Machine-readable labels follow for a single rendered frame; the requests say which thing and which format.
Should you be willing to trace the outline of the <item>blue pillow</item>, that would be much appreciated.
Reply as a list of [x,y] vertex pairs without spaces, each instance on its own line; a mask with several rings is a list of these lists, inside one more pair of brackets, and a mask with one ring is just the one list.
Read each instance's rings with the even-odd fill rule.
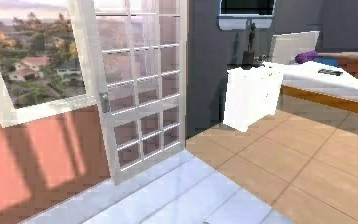
[[317,57],[317,58],[314,59],[314,62],[324,64],[324,65],[328,65],[328,66],[339,67],[339,64],[338,64],[338,62],[337,62],[337,60],[335,58]]

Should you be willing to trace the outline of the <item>white glass paned door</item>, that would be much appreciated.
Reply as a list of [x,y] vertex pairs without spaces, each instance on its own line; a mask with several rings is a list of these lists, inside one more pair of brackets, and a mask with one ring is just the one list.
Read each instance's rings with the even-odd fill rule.
[[109,172],[120,184],[184,148],[187,1],[86,0],[81,9]]

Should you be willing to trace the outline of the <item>white bedside cabinet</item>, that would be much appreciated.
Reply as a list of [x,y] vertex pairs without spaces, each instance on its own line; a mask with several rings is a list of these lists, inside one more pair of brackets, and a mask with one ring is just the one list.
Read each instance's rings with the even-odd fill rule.
[[227,71],[227,91],[223,124],[240,132],[267,115],[274,115],[284,73],[261,66]]

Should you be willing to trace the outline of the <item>dark statuette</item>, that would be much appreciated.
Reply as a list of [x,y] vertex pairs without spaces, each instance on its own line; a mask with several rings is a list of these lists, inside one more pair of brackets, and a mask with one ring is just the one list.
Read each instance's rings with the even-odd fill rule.
[[244,66],[251,66],[254,61],[255,51],[253,50],[253,43],[255,39],[255,30],[256,30],[256,25],[252,23],[250,25],[250,32],[248,35],[248,41],[249,41],[248,48],[243,52],[242,64]]

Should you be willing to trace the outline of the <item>black remote control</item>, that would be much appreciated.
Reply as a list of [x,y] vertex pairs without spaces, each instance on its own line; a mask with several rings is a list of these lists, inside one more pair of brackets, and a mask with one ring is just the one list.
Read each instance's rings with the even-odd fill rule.
[[335,70],[329,70],[329,69],[320,69],[318,73],[326,74],[326,75],[332,75],[332,76],[341,76],[343,72],[341,71],[335,71]]

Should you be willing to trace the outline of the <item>white bed with wooden frame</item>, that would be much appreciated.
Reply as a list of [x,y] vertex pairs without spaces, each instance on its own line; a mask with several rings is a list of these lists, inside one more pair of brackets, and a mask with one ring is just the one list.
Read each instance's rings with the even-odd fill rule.
[[[284,72],[281,93],[295,98],[358,113],[358,79],[340,67],[313,61],[298,64],[267,62]],[[318,73],[320,69],[341,71],[341,76]]]

